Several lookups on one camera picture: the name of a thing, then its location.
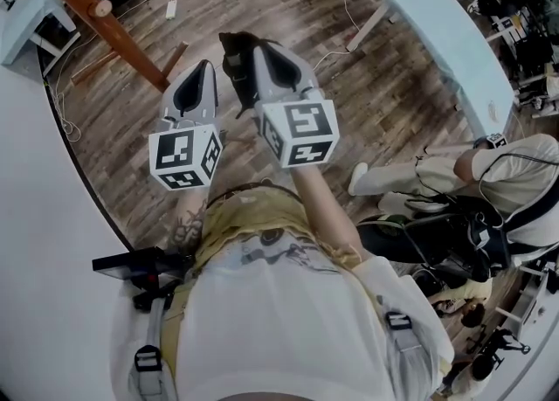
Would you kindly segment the person's white printed t-shirt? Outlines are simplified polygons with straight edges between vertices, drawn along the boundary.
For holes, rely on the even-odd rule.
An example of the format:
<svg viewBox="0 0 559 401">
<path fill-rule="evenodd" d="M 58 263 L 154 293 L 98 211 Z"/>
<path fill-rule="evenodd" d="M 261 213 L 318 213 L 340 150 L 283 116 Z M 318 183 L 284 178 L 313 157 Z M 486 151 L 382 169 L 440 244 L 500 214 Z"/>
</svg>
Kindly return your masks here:
<svg viewBox="0 0 559 401">
<path fill-rule="evenodd" d="M 174 401 L 426 401 L 454 351 L 410 276 L 278 229 L 226 244 L 162 321 Z"/>
</svg>

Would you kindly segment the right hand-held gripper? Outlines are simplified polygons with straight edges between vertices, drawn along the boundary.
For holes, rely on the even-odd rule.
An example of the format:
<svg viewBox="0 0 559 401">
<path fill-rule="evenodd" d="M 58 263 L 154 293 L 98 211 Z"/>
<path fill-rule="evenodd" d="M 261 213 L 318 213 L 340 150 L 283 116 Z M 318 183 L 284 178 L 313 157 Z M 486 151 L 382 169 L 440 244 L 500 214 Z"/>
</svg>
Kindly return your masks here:
<svg viewBox="0 0 559 401">
<path fill-rule="evenodd" d="M 253 65 L 259 133 L 280 167 L 327 162 L 340 132 L 334 102 L 317 87 L 313 67 L 272 41 L 254 48 Z"/>
</svg>

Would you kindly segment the black cloth item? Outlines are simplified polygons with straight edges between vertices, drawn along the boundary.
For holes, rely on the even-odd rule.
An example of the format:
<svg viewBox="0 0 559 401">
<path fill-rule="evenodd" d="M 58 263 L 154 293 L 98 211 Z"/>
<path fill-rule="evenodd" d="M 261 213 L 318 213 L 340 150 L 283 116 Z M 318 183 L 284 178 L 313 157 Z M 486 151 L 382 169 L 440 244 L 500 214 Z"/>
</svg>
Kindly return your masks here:
<svg viewBox="0 0 559 401">
<path fill-rule="evenodd" d="M 220 32 L 218 37 L 224 49 L 222 68 L 241 104 L 236 115 L 236 119 L 239 119 L 244 112 L 254 108 L 259 97 L 254 49 L 261 46 L 262 39 L 246 31 Z"/>
</svg>

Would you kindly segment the pale blue table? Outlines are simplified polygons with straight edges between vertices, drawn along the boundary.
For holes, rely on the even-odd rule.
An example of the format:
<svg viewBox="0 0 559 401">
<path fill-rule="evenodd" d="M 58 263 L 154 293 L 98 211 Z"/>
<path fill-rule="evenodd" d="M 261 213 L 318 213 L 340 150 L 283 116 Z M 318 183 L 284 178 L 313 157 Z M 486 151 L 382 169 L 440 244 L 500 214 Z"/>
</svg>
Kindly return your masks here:
<svg viewBox="0 0 559 401">
<path fill-rule="evenodd" d="M 476 137 L 505 131 L 514 91 L 486 38 L 457 0 L 384 0 L 420 38 L 452 85 Z"/>
</svg>

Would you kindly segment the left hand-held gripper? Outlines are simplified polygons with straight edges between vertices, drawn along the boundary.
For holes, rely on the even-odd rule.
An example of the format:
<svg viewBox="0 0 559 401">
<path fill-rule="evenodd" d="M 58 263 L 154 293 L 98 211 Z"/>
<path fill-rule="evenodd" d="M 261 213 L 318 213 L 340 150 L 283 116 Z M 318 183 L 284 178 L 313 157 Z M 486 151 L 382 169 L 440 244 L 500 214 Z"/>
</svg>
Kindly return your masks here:
<svg viewBox="0 0 559 401">
<path fill-rule="evenodd" d="M 208 188 L 223 152 L 213 64 L 180 73 L 162 96 L 162 119 L 148 137 L 149 171 L 166 190 Z"/>
</svg>

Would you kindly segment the person's left forearm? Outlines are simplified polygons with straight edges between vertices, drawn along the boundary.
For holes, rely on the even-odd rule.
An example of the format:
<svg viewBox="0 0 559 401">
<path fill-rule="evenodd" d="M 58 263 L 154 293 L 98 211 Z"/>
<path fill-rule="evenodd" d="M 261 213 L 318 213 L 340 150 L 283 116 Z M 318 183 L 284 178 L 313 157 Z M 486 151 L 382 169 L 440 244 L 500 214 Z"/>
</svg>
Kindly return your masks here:
<svg viewBox="0 0 559 401">
<path fill-rule="evenodd" d="M 194 255 L 200 246 L 208 203 L 207 188 L 186 190 L 178 199 L 169 230 L 167 248 L 182 255 Z"/>
</svg>

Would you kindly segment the white desk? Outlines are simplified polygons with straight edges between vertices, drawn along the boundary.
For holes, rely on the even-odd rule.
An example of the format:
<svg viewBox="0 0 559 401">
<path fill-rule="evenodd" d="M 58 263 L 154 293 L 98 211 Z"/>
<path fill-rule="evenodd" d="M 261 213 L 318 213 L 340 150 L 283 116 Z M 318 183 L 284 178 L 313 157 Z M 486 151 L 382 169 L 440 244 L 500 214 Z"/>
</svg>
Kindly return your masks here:
<svg viewBox="0 0 559 401">
<path fill-rule="evenodd" d="M 11 65 L 29 42 L 51 55 L 48 74 L 80 38 L 63 0 L 0 0 L 0 64 Z"/>
</svg>

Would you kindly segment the black waist-mounted device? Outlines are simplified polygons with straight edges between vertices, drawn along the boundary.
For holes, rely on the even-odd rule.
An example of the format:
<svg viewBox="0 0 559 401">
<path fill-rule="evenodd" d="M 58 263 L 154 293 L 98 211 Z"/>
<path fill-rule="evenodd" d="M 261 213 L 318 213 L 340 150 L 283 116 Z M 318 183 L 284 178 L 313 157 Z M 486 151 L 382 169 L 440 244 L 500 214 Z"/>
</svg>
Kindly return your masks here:
<svg viewBox="0 0 559 401">
<path fill-rule="evenodd" d="M 129 281 L 140 293 L 132 300 L 135 309 L 147 313 L 152 302 L 163 299 L 168 310 L 177 287 L 195 265 L 193 254 L 182 254 L 176 248 L 157 246 L 92 260 L 93 271 L 118 280 Z"/>
</svg>

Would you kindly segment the brown wooden stand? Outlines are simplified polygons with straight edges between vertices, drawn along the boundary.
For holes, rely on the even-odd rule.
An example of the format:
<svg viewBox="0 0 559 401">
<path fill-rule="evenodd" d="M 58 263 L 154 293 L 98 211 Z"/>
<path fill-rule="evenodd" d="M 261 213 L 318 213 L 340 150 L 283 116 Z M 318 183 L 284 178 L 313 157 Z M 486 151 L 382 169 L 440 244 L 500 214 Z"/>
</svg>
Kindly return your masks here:
<svg viewBox="0 0 559 401">
<path fill-rule="evenodd" d="M 158 91 L 164 92 L 167 90 L 169 74 L 188 48 L 186 43 L 179 43 L 165 67 L 160 70 L 118 22 L 112 14 L 112 7 L 107 0 L 64 1 L 112 47 L 117 56 L 130 64 Z"/>
</svg>

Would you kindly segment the person's khaki trousers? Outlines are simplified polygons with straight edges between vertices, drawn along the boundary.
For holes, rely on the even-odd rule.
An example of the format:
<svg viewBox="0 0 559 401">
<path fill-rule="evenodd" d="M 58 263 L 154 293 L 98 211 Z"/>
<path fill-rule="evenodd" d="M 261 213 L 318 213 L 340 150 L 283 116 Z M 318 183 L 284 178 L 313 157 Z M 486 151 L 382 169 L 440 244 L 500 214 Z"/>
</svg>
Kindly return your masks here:
<svg viewBox="0 0 559 401">
<path fill-rule="evenodd" d="M 229 198 L 220 197 L 205 212 L 201 245 L 194 268 L 199 270 L 241 235 L 283 229 L 310 239 L 336 265 L 351 270 L 362 263 L 352 245 L 333 245 L 315 234 L 303 204 L 284 188 L 254 187 L 241 190 Z"/>
</svg>

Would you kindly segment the person's right forearm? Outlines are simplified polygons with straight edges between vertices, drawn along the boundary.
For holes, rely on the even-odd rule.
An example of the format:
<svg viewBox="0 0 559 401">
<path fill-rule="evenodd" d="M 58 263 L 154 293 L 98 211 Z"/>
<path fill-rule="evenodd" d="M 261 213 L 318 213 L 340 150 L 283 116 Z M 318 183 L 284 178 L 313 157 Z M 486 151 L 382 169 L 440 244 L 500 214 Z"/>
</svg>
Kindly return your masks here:
<svg viewBox="0 0 559 401">
<path fill-rule="evenodd" d="M 317 238 L 330 246 L 350 268 L 370 259 L 354 223 L 337 202 L 320 170 L 308 165 L 292 168 L 290 173 Z"/>
</svg>

